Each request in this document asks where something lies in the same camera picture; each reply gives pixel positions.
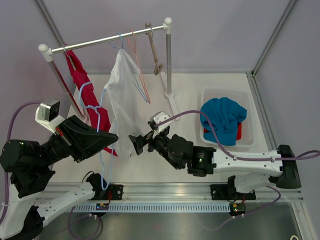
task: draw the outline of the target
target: white cloth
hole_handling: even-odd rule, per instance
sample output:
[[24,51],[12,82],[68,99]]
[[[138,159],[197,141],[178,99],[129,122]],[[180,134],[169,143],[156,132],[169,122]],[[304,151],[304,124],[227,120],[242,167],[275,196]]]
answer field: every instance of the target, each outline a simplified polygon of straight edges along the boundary
[[129,135],[142,135],[137,123],[143,122],[138,112],[136,87],[134,83],[139,79],[140,70],[134,60],[120,49],[111,71],[110,79],[104,86],[107,96],[105,98],[106,109],[119,140],[115,151],[121,160],[128,160],[135,152],[135,148],[129,139]]

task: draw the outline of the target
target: white plastic basket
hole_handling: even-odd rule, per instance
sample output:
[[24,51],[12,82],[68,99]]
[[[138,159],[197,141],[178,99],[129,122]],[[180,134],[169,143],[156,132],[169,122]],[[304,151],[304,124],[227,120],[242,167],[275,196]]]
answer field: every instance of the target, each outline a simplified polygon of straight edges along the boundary
[[[246,119],[242,122],[242,133],[241,139],[235,142],[236,147],[247,148],[254,144],[254,136],[253,136],[253,105],[249,100],[249,94],[243,90],[237,90],[232,88],[219,88],[219,87],[205,87],[202,90],[201,101],[202,105],[205,104],[210,99],[220,99],[223,97],[227,97],[235,102],[237,102],[240,106],[246,109],[247,116]],[[203,142],[207,144],[218,145],[216,142],[208,141],[204,137],[204,128],[200,124],[200,138]]]

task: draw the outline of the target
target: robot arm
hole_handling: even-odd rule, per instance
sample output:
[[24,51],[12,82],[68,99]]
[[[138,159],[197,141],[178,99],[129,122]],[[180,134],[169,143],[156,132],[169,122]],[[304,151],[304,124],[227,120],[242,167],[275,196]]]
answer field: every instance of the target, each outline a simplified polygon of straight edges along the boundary
[[43,102],[35,119],[53,132],[49,140],[40,145],[36,141],[10,140],[3,149],[0,163],[12,173],[9,186],[9,206],[0,225],[0,239],[31,240],[43,227],[74,205],[85,200],[101,199],[100,174],[92,174],[87,181],[65,195],[39,206],[36,198],[55,174],[49,166],[68,157],[80,163],[115,143],[118,137],[108,132],[97,132],[76,116],[63,119],[59,102]]
[[[170,117],[164,112],[151,117],[148,124],[151,131],[145,136],[129,136],[138,155],[148,144],[148,152],[156,150],[175,169],[184,169],[187,166],[188,174],[205,177],[207,174],[222,172],[242,172],[244,175],[232,176],[228,185],[230,191],[249,193],[255,188],[276,185],[284,189],[301,187],[298,168],[295,161],[243,161],[230,158],[222,150],[213,147],[194,146],[193,142],[185,140],[176,134],[170,139],[169,121],[159,127],[156,124]],[[294,157],[287,145],[281,145],[277,150],[261,153],[230,152],[233,156],[250,159]]]

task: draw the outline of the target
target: gray floor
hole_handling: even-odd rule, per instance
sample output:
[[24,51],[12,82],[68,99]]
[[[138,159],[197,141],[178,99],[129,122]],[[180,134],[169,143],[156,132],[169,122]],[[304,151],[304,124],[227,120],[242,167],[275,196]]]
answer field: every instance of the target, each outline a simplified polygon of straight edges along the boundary
[[[248,204],[248,209],[256,204]],[[74,213],[75,220],[81,213]],[[103,231],[97,240],[289,240],[301,235],[292,208],[277,203],[257,213],[232,220],[217,231],[215,228],[230,218],[227,213],[109,213],[102,217]],[[68,214],[48,225],[39,240],[73,239],[67,230]],[[75,223],[72,230],[80,239],[94,233],[98,225],[92,218]]]

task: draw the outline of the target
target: white pipe connector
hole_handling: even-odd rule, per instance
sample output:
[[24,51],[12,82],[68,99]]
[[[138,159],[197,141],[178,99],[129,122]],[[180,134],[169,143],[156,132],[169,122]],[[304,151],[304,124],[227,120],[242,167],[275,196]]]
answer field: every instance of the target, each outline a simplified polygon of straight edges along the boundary
[[51,48],[49,49],[47,45],[40,44],[38,46],[38,50],[42,53],[44,59],[49,63],[52,62],[54,59],[52,57]]
[[164,20],[163,28],[165,29],[165,34],[170,35],[172,32],[172,19],[171,17],[166,17]]

